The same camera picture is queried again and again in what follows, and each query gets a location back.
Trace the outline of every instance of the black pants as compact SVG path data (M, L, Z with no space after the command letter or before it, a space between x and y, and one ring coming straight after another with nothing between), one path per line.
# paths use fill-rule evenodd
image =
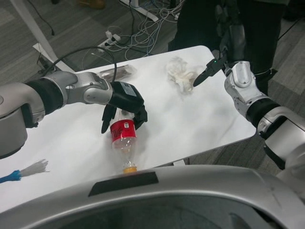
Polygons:
M204 45L218 50L221 38L216 32L215 7L221 0L186 0L169 51ZM245 58L251 63L258 88L267 94L268 80L281 29L285 5L238 0L246 36Z

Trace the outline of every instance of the gray carpet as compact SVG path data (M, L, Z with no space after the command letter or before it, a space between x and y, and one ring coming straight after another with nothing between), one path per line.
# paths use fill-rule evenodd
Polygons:
M105 31L110 25L123 29L130 34L132 17L127 7L116 0L107 0L104 10L83 8L77 0L61 0L52 5L50 0L32 0L41 15L53 26L55 36L42 22L32 7L29 9L38 25L49 40L57 56L74 49L96 45L106 39ZM32 48L35 38L25 26L8 0L0 0L0 84L24 82L38 78L41 68L36 64L39 53ZM136 25L140 18L135 14ZM292 22L283 21L282 33ZM175 35L176 25L165 22L152 53L167 51L167 43ZM82 70L82 58L86 51L66 59L74 70ZM84 68L89 69L108 64L96 56L88 54L84 59ZM129 59L139 58L143 53L130 51ZM124 53L115 54L118 62L124 61ZM287 106L305 117L305 21L298 22L279 42L274 68L279 70L270 82L270 96L281 105ZM263 141L254 136L251 139L227 147L205 152L190 158L190 164L218 164L256 168L260 171L276 174L279 170L263 151Z

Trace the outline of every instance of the white bristles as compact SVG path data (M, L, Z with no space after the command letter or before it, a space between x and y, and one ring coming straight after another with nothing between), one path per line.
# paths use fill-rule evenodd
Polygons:
M46 173L46 167L48 165L48 161L45 159L40 160L39 162L34 163L33 165L23 169L20 171L21 177L27 177L30 175L34 175L37 173Z

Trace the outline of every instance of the plastic bottle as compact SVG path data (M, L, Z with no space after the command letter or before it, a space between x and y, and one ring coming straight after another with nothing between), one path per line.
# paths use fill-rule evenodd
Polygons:
M137 171L137 167L133 162L137 142L133 116L132 113L118 109L110 126L112 148L115 153L120 155L123 161L124 173Z

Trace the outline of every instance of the white tissue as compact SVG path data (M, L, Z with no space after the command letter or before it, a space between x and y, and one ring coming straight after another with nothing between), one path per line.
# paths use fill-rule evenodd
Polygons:
M200 74L195 67L187 67L187 62L178 56L167 63L166 70L169 79L179 85L181 92L190 92L193 89L194 80Z

